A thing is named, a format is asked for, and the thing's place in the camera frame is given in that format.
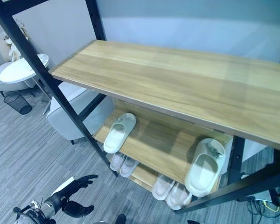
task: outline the decorative plant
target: decorative plant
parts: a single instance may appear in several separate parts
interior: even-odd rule
[[[16,19],[15,21],[18,24],[18,26],[19,26],[20,30],[22,31],[22,33],[24,34],[24,36],[26,37],[26,39],[28,40],[29,36],[28,36],[27,30],[25,29],[24,23],[18,19]],[[13,41],[10,39],[10,37],[8,35],[6,35],[4,37],[4,40],[5,40],[6,44],[10,47],[9,56],[11,57],[11,62],[15,62],[15,61],[19,60],[21,58],[21,53],[17,49],[17,47],[15,46]]]

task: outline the robotic arm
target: robotic arm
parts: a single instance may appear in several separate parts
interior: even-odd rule
[[[88,175],[74,180],[60,191],[54,193],[45,200],[42,207],[33,201],[24,209],[14,208],[17,218],[14,224],[55,224],[56,221],[51,219],[60,209],[67,215],[80,218],[89,215],[94,206],[84,207],[77,202],[70,201],[70,197],[77,193],[81,188],[87,188],[92,184],[91,179],[97,178],[97,175]]]

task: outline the gray wall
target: gray wall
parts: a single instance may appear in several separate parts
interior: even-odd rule
[[[280,0],[97,1],[109,41],[280,61]],[[14,17],[51,68],[95,39],[85,0],[50,0]]]
[[[280,0],[98,0],[109,41],[280,62]]]
[[[50,0],[14,18],[25,24],[37,51],[49,55],[50,68],[95,40],[85,0]]]

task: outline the shoe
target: shoe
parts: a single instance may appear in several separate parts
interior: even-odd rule
[[[182,206],[188,204],[192,194],[187,191],[181,183],[176,183],[166,198],[167,205],[173,210],[179,210]]]
[[[125,224],[126,223],[126,216],[124,214],[120,214],[117,219],[115,224]]]
[[[110,169],[114,171],[119,171],[125,159],[126,159],[126,155],[120,152],[115,153],[110,163]]]
[[[163,174],[159,174],[152,191],[154,198],[159,201],[165,200],[174,184],[174,180],[171,180]]]
[[[120,168],[119,174],[123,177],[129,177],[134,172],[138,164],[139,162],[137,160],[133,160],[127,156]]]
[[[135,125],[136,117],[131,113],[124,113],[117,118],[104,142],[104,150],[107,153],[118,152]]]
[[[224,146],[215,139],[203,139],[197,145],[186,178],[187,190],[196,197],[210,193],[225,162]]]

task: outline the trash can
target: trash can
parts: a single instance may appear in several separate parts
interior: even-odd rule
[[[4,98],[4,103],[14,108],[17,112],[24,115],[32,110],[32,106],[25,100],[19,92],[11,92]]]

